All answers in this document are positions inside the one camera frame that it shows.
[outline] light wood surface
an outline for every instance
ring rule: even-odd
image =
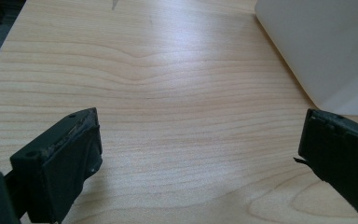
[[[293,161],[314,106],[255,2],[28,0],[0,50],[0,171],[95,106],[103,166],[64,223],[358,223]]]

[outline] wood grain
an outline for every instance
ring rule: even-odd
[[[358,223],[292,159],[314,105],[255,0],[112,4],[27,1],[0,51],[3,173],[49,126],[95,106],[103,167],[64,223]]]

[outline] wooden table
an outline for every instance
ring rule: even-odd
[[[293,161],[314,106],[254,6],[28,0],[0,50],[0,171],[95,106],[103,166],[64,223],[358,223]]]

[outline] white object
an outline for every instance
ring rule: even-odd
[[[358,0],[258,0],[255,13],[316,106],[358,115]]]

